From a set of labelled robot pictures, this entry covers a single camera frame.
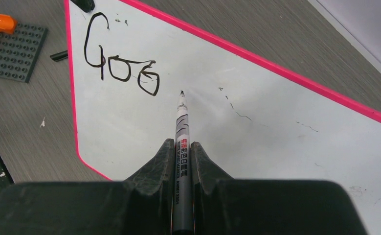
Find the black whiteboard marker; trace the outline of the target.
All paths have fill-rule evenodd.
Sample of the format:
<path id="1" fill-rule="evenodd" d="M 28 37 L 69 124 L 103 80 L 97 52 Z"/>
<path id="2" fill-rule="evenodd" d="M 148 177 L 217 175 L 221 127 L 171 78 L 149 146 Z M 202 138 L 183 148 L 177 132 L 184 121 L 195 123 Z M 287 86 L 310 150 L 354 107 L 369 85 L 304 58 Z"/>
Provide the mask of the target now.
<path id="1" fill-rule="evenodd" d="M 193 194 L 188 108 L 184 91 L 179 94 L 175 134 L 175 183 L 172 234 L 193 235 Z"/>

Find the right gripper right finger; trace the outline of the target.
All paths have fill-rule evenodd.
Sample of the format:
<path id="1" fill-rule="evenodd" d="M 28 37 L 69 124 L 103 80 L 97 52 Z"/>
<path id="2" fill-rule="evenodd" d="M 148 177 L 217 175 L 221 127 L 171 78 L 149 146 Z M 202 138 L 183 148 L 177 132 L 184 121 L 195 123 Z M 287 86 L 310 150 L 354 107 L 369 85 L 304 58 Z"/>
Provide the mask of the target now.
<path id="1" fill-rule="evenodd" d="M 322 180 L 234 179 L 191 144 L 198 235 L 365 235 L 347 192 Z"/>

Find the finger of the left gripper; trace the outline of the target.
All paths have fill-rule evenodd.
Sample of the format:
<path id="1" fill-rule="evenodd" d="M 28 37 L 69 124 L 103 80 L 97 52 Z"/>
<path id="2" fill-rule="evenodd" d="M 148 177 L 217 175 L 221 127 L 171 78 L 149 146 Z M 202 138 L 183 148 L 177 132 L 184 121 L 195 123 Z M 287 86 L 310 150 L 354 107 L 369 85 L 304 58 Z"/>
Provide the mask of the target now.
<path id="1" fill-rule="evenodd" d="M 95 8 L 94 0 L 70 0 L 78 8 L 80 8 L 85 13 L 91 12 Z"/>

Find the pink framed whiteboard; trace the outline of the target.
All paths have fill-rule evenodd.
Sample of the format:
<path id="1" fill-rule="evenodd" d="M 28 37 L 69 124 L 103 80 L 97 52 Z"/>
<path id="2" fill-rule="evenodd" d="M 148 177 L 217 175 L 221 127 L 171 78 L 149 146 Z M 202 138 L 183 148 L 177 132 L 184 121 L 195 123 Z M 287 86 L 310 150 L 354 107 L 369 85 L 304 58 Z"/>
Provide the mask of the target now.
<path id="1" fill-rule="evenodd" d="M 64 2 L 76 152 L 125 180 L 175 136 L 235 178 L 324 179 L 381 235 L 381 112 L 136 0 Z"/>

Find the black marker cap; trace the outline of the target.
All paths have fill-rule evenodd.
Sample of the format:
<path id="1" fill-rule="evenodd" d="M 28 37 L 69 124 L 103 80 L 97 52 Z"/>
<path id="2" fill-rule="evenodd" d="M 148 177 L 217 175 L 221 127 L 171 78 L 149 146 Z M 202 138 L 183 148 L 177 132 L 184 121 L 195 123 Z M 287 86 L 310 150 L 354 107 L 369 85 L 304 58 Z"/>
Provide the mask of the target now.
<path id="1" fill-rule="evenodd" d="M 68 51 L 67 50 L 57 52 L 55 54 L 50 55 L 50 59 L 53 60 L 54 62 L 59 62 L 59 61 L 65 60 L 67 58 L 68 58 Z"/>

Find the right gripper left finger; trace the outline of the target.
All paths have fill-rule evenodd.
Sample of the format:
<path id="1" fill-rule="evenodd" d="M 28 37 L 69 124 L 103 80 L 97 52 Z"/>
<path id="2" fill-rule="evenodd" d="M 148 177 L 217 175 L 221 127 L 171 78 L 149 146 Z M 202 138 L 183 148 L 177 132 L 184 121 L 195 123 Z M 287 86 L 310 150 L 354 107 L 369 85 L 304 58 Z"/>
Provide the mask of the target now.
<path id="1" fill-rule="evenodd" d="M 124 181 L 34 182 L 0 193 L 0 235 L 168 235 L 175 144 Z"/>

